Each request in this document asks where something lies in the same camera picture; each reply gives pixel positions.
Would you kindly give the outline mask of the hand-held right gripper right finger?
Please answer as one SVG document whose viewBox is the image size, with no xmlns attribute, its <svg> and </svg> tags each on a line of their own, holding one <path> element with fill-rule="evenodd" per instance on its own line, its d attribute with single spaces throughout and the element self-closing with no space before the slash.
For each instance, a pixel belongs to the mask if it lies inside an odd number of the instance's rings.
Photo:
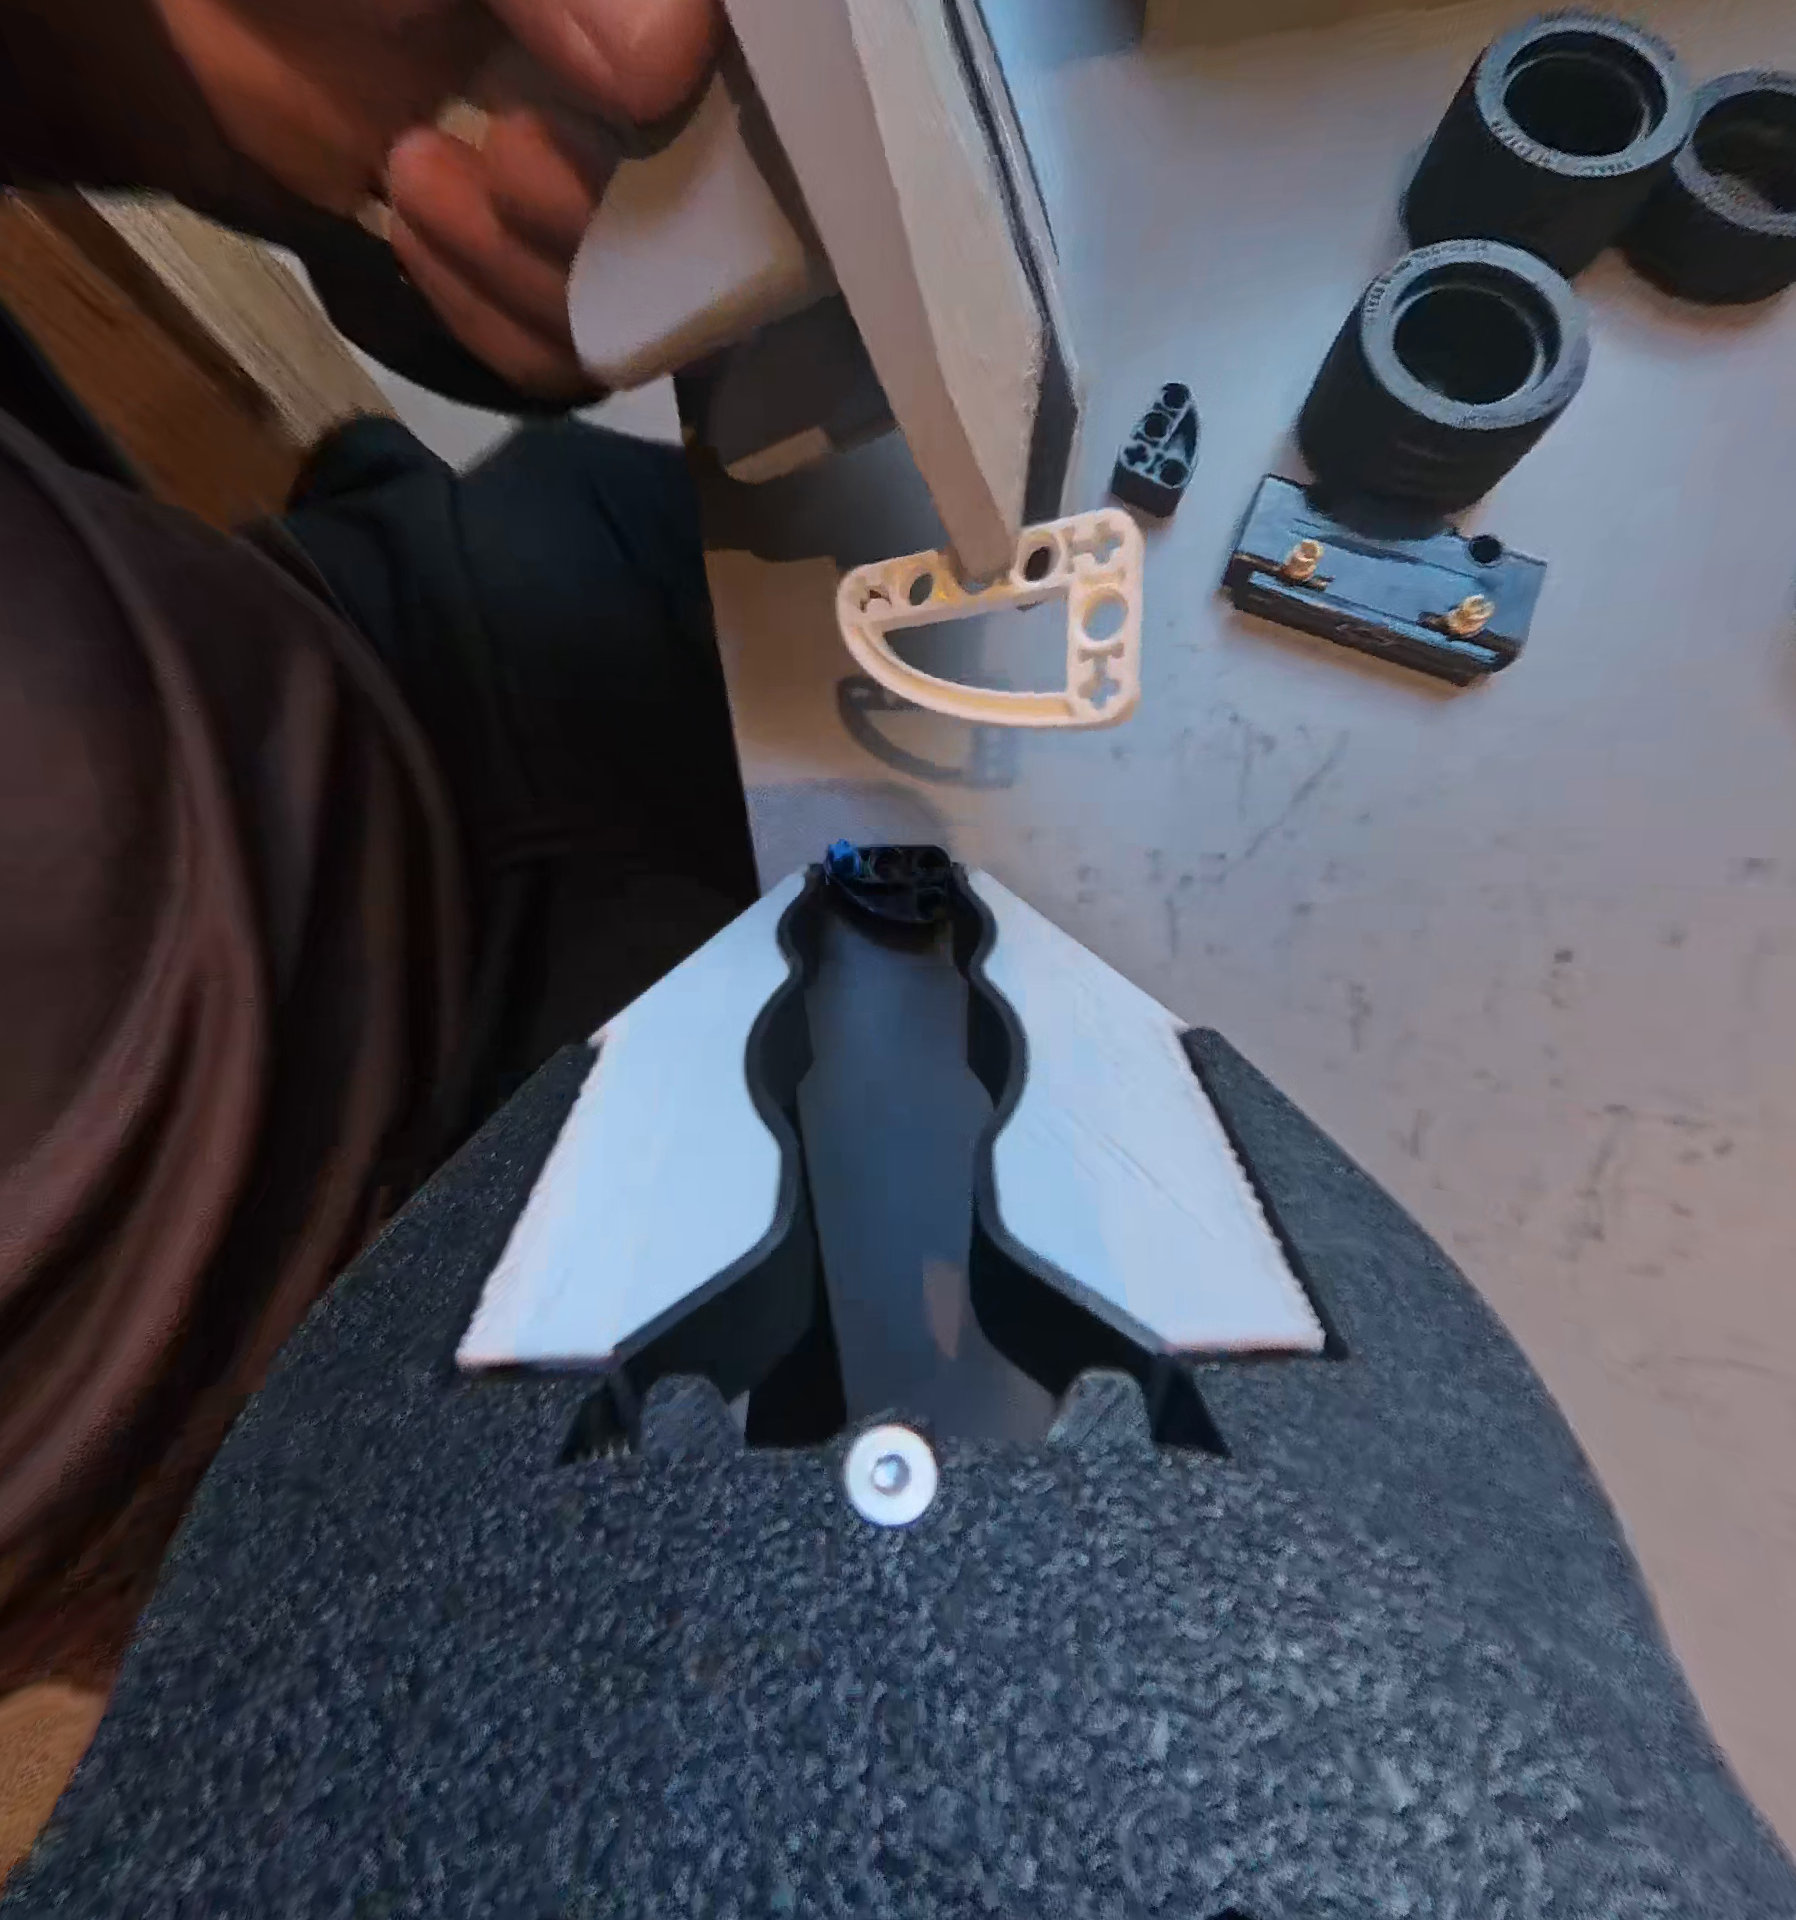
<svg viewBox="0 0 1796 1920">
<path fill-rule="evenodd" d="M 988 1343 L 1054 1401 L 1132 1380 L 1147 1424 L 1210 1424 L 1207 1366 L 1327 1358 L 1188 1024 L 977 869 L 965 985 L 992 1102 L 970 1258 Z"/>
</svg>

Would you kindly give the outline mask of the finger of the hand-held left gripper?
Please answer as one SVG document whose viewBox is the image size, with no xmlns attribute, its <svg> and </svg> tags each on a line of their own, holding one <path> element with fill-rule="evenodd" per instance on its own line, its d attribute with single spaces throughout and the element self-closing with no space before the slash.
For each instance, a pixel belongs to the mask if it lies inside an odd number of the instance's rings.
<svg viewBox="0 0 1796 1920">
<path fill-rule="evenodd" d="M 1033 520 L 1049 323 L 959 8 L 726 12 L 946 545 L 995 579 Z"/>
<path fill-rule="evenodd" d="M 1049 521 L 1065 513 L 1062 497 L 1076 463 L 1082 413 L 1080 364 L 1062 300 L 1056 237 L 1024 121 L 980 3 L 956 4 L 956 53 L 1040 321 L 1024 521 Z"/>
</svg>

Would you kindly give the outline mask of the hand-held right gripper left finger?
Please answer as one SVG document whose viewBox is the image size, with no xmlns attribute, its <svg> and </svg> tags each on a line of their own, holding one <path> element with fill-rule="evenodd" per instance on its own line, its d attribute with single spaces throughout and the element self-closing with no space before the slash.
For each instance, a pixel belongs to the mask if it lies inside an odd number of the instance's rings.
<svg viewBox="0 0 1796 1920">
<path fill-rule="evenodd" d="M 617 1397 L 670 1376 L 763 1387 L 818 1306 L 792 1123 L 811 1068 L 788 878 L 614 1014 L 453 1363 L 589 1374 Z"/>
</svg>

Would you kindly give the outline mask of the black triangular holed brick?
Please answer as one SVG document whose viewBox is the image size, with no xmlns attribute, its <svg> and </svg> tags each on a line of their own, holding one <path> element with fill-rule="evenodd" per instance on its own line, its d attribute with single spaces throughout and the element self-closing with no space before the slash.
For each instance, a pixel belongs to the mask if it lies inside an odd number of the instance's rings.
<svg viewBox="0 0 1796 1920">
<path fill-rule="evenodd" d="M 1188 383 L 1160 385 L 1111 472 L 1111 497 L 1164 521 L 1177 515 L 1200 454 L 1200 411 Z"/>
<path fill-rule="evenodd" d="M 864 882 L 838 888 L 822 874 L 830 896 L 865 924 L 897 934 L 922 934 L 946 924 L 954 911 L 956 865 L 931 843 L 856 843 L 864 853 Z"/>
</svg>

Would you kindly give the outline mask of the white curved frame brick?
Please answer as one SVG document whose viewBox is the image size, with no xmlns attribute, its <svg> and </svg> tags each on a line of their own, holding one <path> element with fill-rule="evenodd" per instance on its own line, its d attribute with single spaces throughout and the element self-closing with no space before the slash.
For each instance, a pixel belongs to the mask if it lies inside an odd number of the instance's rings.
<svg viewBox="0 0 1796 1920">
<path fill-rule="evenodd" d="M 946 550 L 864 564 L 838 581 L 838 635 L 889 694 L 954 722 L 1031 731 L 1124 723 L 1141 699 L 1146 539 L 1120 507 L 1097 507 L 1019 533 L 1006 569 L 972 584 Z M 1062 684 L 992 690 L 913 666 L 892 635 L 1045 605 L 1062 611 Z"/>
</svg>

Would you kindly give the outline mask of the black brick plate assembly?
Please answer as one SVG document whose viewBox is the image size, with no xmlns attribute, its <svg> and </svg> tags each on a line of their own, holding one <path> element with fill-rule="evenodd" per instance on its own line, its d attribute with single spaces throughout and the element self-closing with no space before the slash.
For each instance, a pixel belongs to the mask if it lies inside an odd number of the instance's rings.
<svg viewBox="0 0 1796 1920">
<path fill-rule="evenodd" d="M 1524 654 L 1547 569 L 1442 515 L 1268 474 L 1221 588 L 1283 632 L 1470 688 Z"/>
</svg>

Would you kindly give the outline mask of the person's left forearm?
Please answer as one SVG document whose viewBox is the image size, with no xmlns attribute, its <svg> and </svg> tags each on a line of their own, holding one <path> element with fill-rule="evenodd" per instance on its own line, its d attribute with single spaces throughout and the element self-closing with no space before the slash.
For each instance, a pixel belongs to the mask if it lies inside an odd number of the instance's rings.
<svg viewBox="0 0 1796 1920">
<path fill-rule="evenodd" d="M 0 187 L 196 203 L 247 184 L 155 4 L 0 3 Z"/>
</svg>

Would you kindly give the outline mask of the grey desk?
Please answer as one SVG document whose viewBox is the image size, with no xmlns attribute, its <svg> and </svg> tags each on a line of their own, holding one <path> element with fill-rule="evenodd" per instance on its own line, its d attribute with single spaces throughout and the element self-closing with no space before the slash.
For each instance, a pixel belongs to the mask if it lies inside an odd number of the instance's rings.
<svg viewBox="0 0 1796 1920">
<path fill-rule="evenodd" d="M 761 866 L 933 834 L 1227 1035 L 1452 1251 L 1606 1480 L 1796 1858 L 1796 284 L 1606 253 L 1582 395 L 1475 521 L 1545 559 L 1467 692 L 1237 613 L 1244 507 L 1470 61 L 1536 4 L 986 4 L 1083 370 L 1078 499 L 1167 381 L 1141 704 L 848 726 L 843 569 L 936 545 L 903 445 L 705 484 Z"/>
</svg>

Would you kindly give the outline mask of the person's left hand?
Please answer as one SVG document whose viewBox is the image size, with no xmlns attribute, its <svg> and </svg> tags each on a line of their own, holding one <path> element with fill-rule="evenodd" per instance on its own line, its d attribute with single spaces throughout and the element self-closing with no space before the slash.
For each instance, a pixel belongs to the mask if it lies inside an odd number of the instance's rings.
<svg viewBox="0 0 1796 1920">
<path fill-rule="evenodd" d="M 513 388 L 586 388 L 567 279 L 630 131 L 713 71 L 709 3 L 159 3 L 238 184 L 172 195 L 297 252 L 381 240 Z"/>
</svg>

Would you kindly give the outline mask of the black toy tyre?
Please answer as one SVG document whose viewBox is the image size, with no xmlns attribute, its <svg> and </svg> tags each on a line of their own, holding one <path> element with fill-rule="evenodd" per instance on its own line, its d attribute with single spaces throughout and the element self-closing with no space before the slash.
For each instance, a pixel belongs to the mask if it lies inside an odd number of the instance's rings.
<svg viewBox="0 0 1796 1920">
<path fill-rule="evenodd" d="M 1401 203 L 1413 248 L 1503 241 L 1577 276 L 1672 171 L 1697 89 L 1658 36 L 1604 12 L 1533 17 L 1472 63 Z"/>
<path fill-rule="evenodd" d="M 1419 248 L 1350 312 L 1296 438 L 1327 490 L 1462 513 L 1580 395 L 1589 349 L 1582 300 L 1538 256 L 1487 240 Z"/>
<path fill-rule="evenodd" d="M 1702 84 L 1694 121 L 1620 248 L 1685 302 L 1749 305 L 1796 282 L 1796 77 Z"/>
</svg>

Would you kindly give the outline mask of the person's black pants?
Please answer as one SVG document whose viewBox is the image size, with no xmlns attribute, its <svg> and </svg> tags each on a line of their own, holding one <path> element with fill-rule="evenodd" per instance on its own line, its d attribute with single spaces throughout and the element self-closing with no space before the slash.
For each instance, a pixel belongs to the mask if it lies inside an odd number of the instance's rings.
<svg viewBox="0 0 1796 1920">
<path fill-rule="evenodd" d="M 286 527 L 452 802 L 484 1114 L 761 891 L 687 458 L 556 420 L 455 472 L 351 420 Z"/>
</svg>

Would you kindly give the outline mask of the person's brown shirt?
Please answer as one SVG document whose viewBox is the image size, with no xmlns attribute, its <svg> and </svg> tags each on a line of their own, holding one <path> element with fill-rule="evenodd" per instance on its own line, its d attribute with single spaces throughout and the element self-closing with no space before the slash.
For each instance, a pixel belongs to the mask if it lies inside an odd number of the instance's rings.
<svg viewBox="0 0 1796 1920">
<path fill-rule="evenodd" d="M 468 991 L 440 773 L 303 554 L 0 411 L 0 1697 L 116 1666 Z"/>
</svg>

